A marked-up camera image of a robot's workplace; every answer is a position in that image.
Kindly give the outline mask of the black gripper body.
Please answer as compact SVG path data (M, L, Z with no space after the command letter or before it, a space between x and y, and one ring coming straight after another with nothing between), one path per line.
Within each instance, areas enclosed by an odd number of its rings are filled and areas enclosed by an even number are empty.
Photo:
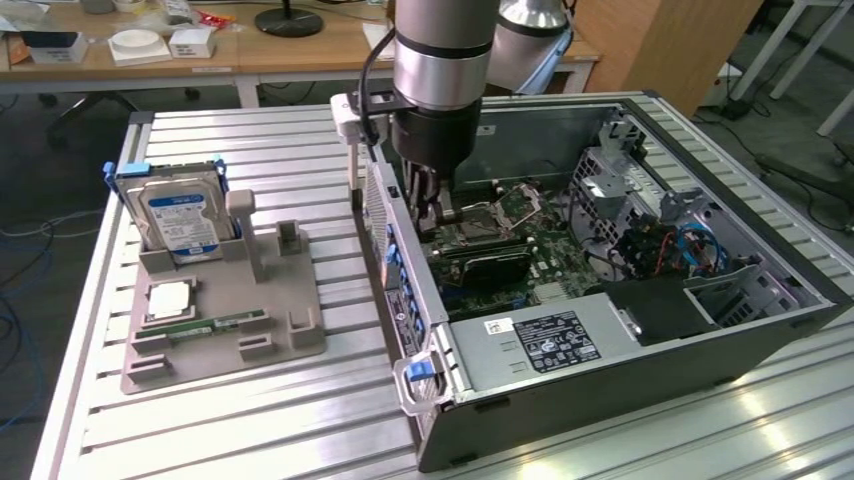
M475 147L481 111L481 100L457 110L415 107L397 111L391 138L399 156L429 168L441 180L451 180Z

